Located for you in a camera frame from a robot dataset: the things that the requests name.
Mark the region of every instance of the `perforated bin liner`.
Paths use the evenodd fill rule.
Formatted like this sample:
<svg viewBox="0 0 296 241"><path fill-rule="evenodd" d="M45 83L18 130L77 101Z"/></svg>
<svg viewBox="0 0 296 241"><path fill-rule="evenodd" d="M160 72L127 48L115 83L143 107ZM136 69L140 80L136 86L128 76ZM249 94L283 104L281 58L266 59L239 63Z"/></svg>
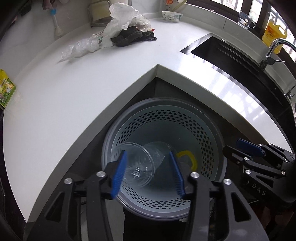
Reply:
<svg viewBox="0 0 296 241"><path fill-rule="evenodd" d="M224 142L216 125L198 107L169 98L138 102L112 124L103 144L102 167L111 161L112 148L117 145L124 142L145 145L154 141L168 143L177 152L191 151L198 162L198 173L209 180L223 179ZM176 193L168 159L144 187L132 188L123 181L117 200L130 212L158 221L184 218L190 207L190 200L181 200Z"/></svg>

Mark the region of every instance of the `glass mug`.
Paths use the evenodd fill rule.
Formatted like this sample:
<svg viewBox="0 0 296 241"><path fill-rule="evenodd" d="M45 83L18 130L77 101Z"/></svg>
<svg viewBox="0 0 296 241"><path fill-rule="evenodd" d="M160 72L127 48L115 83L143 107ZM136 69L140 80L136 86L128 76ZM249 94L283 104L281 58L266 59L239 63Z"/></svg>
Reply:
<svg viewBox="0 0 296 241"><path fill-rule="evenodd" d="M253 28L256 27L256 24L255 24L255 22L252 20L252 18L251 18L248 14L245 14L245 13L242 12L242 11L239 13L239 19L238 19L237 23L238 23L240 26L244 27L245 29L248 29L248 28L253 29Z"/></svg>

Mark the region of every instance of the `plastic bag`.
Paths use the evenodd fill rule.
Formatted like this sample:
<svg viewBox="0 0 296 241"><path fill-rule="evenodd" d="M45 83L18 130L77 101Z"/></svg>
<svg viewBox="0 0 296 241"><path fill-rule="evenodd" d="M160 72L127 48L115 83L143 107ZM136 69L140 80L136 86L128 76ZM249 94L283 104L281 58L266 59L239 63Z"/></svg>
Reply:
<svg viewBox="0 0 296 241"><path fill-rule="evenodd" d="M137 26L142 32L150 31L151 24L148 18L139 14L139 11L124 3L114 3L110 6L112 20L105 30L89 39L83 39L75 45L69 46L62 52L62 59L79 58L88 52L97 51L99 48L112 47L111 38L118 36L121 30Z"/></svg>
<svg viewBox="0 0 296 241"><path fill-rule="evenodd" d="M123 3L112 4L109 11L112 20L104 30L101 48L113 46L111 38L118 36L121 30L127 30L133 18L140 15L138 10Z"/></svg>
<svg viewBox="0 0 296 241"><path fill-rule="evenodd" d="M70 45L66 50L61 54L63 60L70 58L79 58L88 52L95 52L100 48L100 42L102 40L103 32L99 34L93 34L88 39L82 39L77 42L75 45Z"/></svg>

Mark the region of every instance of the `clear plastic cup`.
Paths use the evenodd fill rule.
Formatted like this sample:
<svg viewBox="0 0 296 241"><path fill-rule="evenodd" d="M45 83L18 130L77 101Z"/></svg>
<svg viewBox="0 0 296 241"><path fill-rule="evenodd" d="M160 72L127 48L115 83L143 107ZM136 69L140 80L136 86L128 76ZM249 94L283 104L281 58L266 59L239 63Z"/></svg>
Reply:
<svg viewBox="0 0 296 241"><path fill-rule="evenodd" d="M170 146L164 142L151 142L144 146L126 142L112 151L118 156L122 150L127 153L127 166L124 174L125 182L131 187L143 187L154 177L155 170L161 165Z"/></svg>

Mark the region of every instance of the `kitchen sink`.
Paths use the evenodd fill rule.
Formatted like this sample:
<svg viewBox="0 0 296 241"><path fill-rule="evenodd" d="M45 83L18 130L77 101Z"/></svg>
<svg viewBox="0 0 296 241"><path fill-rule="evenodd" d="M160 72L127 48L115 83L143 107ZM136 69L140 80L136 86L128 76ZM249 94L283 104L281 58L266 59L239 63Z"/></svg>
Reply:
<svg viewBox="0 0 296 241"><path fill-rule="evenodd" d="M296 127L290 102L281 88L260 70L257 63L224 39L208 34L181 50L213 64L213 68L232 77L232 81L252 96L266 110L292 149L296 148Z"/></svg>

